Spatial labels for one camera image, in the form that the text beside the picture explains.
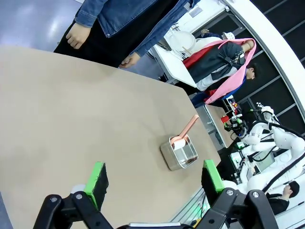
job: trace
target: person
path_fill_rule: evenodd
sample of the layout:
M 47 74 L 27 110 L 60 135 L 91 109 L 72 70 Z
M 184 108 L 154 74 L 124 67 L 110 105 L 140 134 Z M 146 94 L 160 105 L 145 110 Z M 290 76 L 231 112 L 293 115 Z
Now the person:
M 199 0 L 85 0 L 54 52 L 128 68 Z
M 212 33 L 207 29 L 201 30 L 200 38 L 196 39 L 195 46 L 191 49 L 191 53 L 196 53 L 203 49 L 207 44 L 214 42 L 214 41 L 221 41 L 221 40 L 234 40 L 235 36 L 232 32 L 223 32 L 222 35 L 217 33 Z
M 266 194 L 274 215 L 286 211 L 289 206 L 289 199 L 295 197 L 300 190 L 296 181 L 290 182 L 285 186 L 282 194 Z
M 183 88 L 188 95 L 196 92 L 204 92 L 212 84 L 235 74 L 244 64 L 244 54 L 253 47 L 254 43 L 252 40 L 245 42 L 243 45 L 227 42 L 220 49 L 218 49 L 217 46 L 214 46 L 203 58 L 188 69 L 197 87 L 194 88 L 182 82 L 178 82 L 176 86 Z M 219 55 L 222 55 L 222 52 L 224 52 L 224 55 L 228 55 L 232 60 L 229 69 L 227 69 L 228 63 L 226 56 L 223 60 L 218 58 Z M 249 67 L 245 71 L 245 75 L 247 79 L 254 79 L 255 68 L 252 66 Z
M 249 64 L 247 66 L 247 68 L 246 68 L 246 72 L 245 72 L 243 83 L 246 80 L 257 79 L 258 75 L 259 75 L 259 67 L 258 67 L 258 65 L 256 63 Z M 209 92 L 216 90 L 225 80 L 226 80 L 226 78 L 222 78 L 219 81 L 216 81 L 215 83 L 213 83 L 211 86 L 207 87 L 207 89 L 204 92 L 198 92 L 191 99 L 191 102 L 194 105 L 194 107 L 198 108 L 200 106 L 203 106 L 205 104 L 204 101 L 209 97 Z M 227 94 L 226 96 L 222 97 L 221 99 L 224 99 L 224 98 L 227 98 L 227 97 L 233 95 L 242 85 L 240 85 L 238 88 L 236 88 L 235 90 L 231 91 L 229 94 Z

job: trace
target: metal container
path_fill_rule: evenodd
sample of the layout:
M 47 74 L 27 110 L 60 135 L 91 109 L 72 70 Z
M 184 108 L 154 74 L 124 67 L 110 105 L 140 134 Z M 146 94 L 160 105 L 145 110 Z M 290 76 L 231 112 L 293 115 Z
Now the metal container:
M 172 138 L 173 137 L 170 137 L 167 142 L 160 146 L 160 150 L 165 158 L 165 161 L 171 171 L 180 168 L 187 168 L 198 159 L 198 154 L 188 135 L 185 136 L 185 146 L 177 150 L 174 150 L 171 146 L 170 141 Z

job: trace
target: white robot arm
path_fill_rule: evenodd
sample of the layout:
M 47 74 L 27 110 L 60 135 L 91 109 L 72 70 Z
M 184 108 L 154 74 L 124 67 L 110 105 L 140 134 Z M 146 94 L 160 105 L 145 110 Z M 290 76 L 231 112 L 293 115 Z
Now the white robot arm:
M 285 131 L 284 129 L 286 128 L 279 125 L 271 107 L 262 106 L 261 104 L 259 104 L 259 107 L 261 107 L 265 121 L 256 121 L 251 131 L 240 138 L 241 141 L 248 144 L 252 151 L 253 149 L 255 151 L 264 151 L 277 146 L 281 149 L 290 149 L 292 156 L 285 164 L 249 179 L 247 190 L 245 191 L 260 189 L 266 192 L 273 187 L 297 178 L 301 174 L 305 164 L 305 141 L 297 133 Z M 269 130 L 273 134 L 274 142 L 261 143 L 261 139 L 264 136 L 263 130 Z

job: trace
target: black cable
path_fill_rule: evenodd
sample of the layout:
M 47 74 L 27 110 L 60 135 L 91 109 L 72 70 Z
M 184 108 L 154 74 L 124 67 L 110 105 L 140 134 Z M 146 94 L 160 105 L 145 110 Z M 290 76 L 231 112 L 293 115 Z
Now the black cable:
M 239 150 L 238 152 L 239 152 L 239 156 L 240 156 L 240 158 L 243 158 L 243 157 L 244 157 L 244 155 L 243 155 L 242 151 L 241 151 L 241 150 Z
M 256 161 L 256 162 L 262 162 L 262 161 L 264 161 L 264 160 L 269 156 L 269 154 L 272 153 L 272 150 L 274 150 L 276 147 L 277 147 L 277 146 L 273 146 L 272 149 L 270 149 L 269 153 L 268 153 L 263 159 L 256 160 L 254 157 L 252 157 L 252 160 L 253 160 L 253 161 Z
M 265 139 L 265 140 L 262 140 L 261 142 L 274 142 L 275 140 L 273 138 L 271 139 Z
M 248 155 L 248 157 L 254 157 L 254 156 L 255 156 L 255 155 L 257 155 L 258 153 L 259 153 L 259 151 L 254 152 L 254 153 L 252 153 L 252 154 Z
M 231 133 L 231 135 L 230 135 L 230 139 L 234 141 L 235 139 L 233 139 L 233 138 L 232 138 L 232 135 L 233 135 L 233 134 L 234 134 L 234 132 L 233 132 L 233 133 Z
M 147 52 L 147 55 L 150 57 L 150 58 L 152 58 L 152 59 L 156 59 L 153 55 L 151 55 L 149 52 Z
M 280 123 L 280 121 L 277 119 L 277 117 L 276 117 L 273 113 L 271 113 L 271 112 L 269 112 L 269 111 L 264 111 L 264 112 L 262 112 L 262 115 L 263 115 L 264 113 L 269 113 L 269 114 L 271 114 L 271 117 L 274 118 L 278 123 Z
M 245 157 L 242 157 L 242 160 L 239 162 L 239 167 L 242 166 L 242 163 L 245 163 L 244 160 L 245 160 Z
M 261 139 L 261 141 L 264 140 L 264 139 L 267 138 L 267 137 L 270 137 L 271 135 L 273 135 L 273 133 L 272 133 L 272 134 L 269 134 L 269 135 L 267 135 L 267 136 L 265 136 L 265 137 L 263 137 L 263 138 Z
M 287 128 L 287 127 L 284 127 L 284 126 L 281 126 L 281 125 L 278 125 L 278 124 L 274 124 L 274 123 L 268 123 L 268 122 L 266 122 L 266 121 L 265 121 L 264 123 L 270 124 L 271 126 L 274 126 L 274 127 L 281 128 L 281 129 L 283 129 L 283 130 L 285 130 L 285 131 L 288 131 L 288 132 L 290 132 L 290 133 L 292 133 L 292 134 L 294 134 L 294 135 L 296 135 L 296 136 L 302 138 L 303 140 L 305 140 L 305 138 L 304 138 L 302 135 L 300 135 L 300 134 L 297 133 L 296 131 L 291 130 L 291 129 Z M 290 165 L 288 165 L 286 168 L 284 168 L 281 172 L 279 172 L 274 178 L 272 178 L 272 179 L 270 180 L 270 182 L 263 188 L 262 191 L 263 191 L 263 192 L 266 192 L 266 191 L 271 187 L 271 185 L 272 185 L 278 178 L 280 178 L 282 175 L 284 175 L 289 169 L 293 168 L 293 167 L 294 167 L 297 163 L 299 163 L 304 157 L 305 157 L 305 153 L 303 153 L 297 160 L 295 160 L 294 162 L 292 162 Z
M 258 123 L 265 123 L 265 124 L 268 124 L 267 121 L 256 121 L 256 122 L 254 122 L 254 123 L 252 124 L 252 126 L 248 129 L 247 133 L 249 134 L 250 131 L 253 129 L 253 127 L 254 127 L 256 124 L 258 124 Z

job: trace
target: denim jacket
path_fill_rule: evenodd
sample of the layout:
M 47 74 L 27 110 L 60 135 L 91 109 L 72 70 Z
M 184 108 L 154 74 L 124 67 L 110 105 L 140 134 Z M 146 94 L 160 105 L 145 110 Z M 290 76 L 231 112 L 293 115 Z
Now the denim jacket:
M 75 21 L 91 28 L 97 19 L 106 37 L 112 37 L 157 0 L 85 0 Z M 159 21 L 133 51 L 143 56 L 189 8 L 200 0 L 178 0 L 175 7 Z

